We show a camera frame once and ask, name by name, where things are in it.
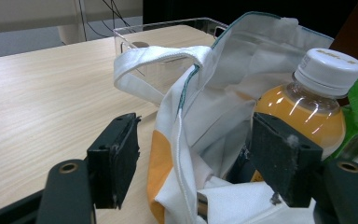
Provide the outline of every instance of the wooden table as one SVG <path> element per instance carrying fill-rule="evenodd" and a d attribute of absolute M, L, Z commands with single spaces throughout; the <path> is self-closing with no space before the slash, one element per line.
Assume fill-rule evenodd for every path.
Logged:
<path fill-rule="evenodd" d="M 177 41 L 186 36 L 173 30 Z M 154 32 L 153 39 L 170 33 Z M 114 38 L 106 38 L 0 58 L 0 208 L 43 189 L 49 169 L 83 160 L 112 119 L 135 112 L 142 116 L 137 170 L 121 210 L 98 209 L 97 222 L 156 223 L 146 179 L 158 108 L 114 87 L 116 56 Z"/>

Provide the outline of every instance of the canvas bag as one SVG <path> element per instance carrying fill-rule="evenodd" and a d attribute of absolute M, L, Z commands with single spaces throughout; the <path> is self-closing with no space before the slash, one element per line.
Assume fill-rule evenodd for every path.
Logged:
<path fill-rule="evenodd" d="M 250 132 L 255 100 L 290 82 L 308 49 L 332 41 L 296 19 L 249 12 L 211 48 L 147 47 L 115 59 L 115 86 L 159 105 L 147 179 L 158 223 L 314 223 L 314 201 L 310 208 L 272 205 L 264 182 L 231 184 L 224 176 Z M 142 80 L 129 83 L 131 72 L 144 65 L 182 57 L 194 65 L 162 96 Z M 198 194 L 208 201 L 206 220 L 198 215 Z"/>

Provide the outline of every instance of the orange juice bottle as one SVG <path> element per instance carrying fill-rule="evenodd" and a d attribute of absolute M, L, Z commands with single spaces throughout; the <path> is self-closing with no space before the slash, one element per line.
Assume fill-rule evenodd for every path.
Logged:
<path fill-rule="evenodd" d="M 358 78 L 358 60 L 331 49 L 310 49 L 294 81 L 265 92 L 255 112 L 273 115 L 320 146 L 322 159 L 342 143 L 345 118 L 337 99 L 345 97 Z"/>

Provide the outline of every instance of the transparent bin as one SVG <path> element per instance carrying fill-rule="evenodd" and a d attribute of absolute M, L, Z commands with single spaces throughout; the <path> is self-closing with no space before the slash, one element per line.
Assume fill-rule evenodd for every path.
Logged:
<path fill-rule="evenodd" d="M 129 49 L 148 46 L 186 48 L 211 46 L 227 25 L 209 18 L 167 21 L 113 30 L 117 56 Z M 131 74 L 165 94 L 170 86 L 191 66 L 193 61 L 179 58 L 139 67 Z"/>

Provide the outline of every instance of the white fabric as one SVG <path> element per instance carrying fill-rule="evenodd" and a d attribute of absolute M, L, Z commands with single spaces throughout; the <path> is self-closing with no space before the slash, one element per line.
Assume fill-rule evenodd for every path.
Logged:
<path fill-rule="evenodd" d="M 331 43 L 331 38 L 304 29 L 296 19 L 248 13 L 233 22 L 211 49 L 157 48 L 160 55 L 155 48 L 131 49 L 116 59 L 115 85 L 160 103 L 155 129 L 169 139 L 174 166 L 156 197 L 165 207 L 165 223 L 205 223 L 197 215 L 197 192 L 207 197 L 208 223 L 312 223 L 312 206 L 274 206 L 269 201 L 272 190 L 265 183 L 233 185 L 222 177 L 250 131 L 255 100 L 288 82 L 308 49 L 328 48 Z M 194 57 L 196 64 L 162 101 L 145 96 L 149 91 L 143 87 L 131 89 L 129 82 L 119 82 L 141 63 L 180 52 Z"/>

